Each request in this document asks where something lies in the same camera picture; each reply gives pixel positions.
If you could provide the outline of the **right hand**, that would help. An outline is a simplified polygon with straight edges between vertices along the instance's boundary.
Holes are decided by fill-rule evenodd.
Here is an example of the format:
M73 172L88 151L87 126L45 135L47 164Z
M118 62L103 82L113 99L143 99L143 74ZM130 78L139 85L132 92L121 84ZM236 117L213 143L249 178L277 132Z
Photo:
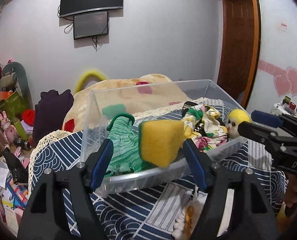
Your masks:
M290 217L293 213L292 207L297 204L297 176L287 172L286 177L288 184L284 197L285 215Z

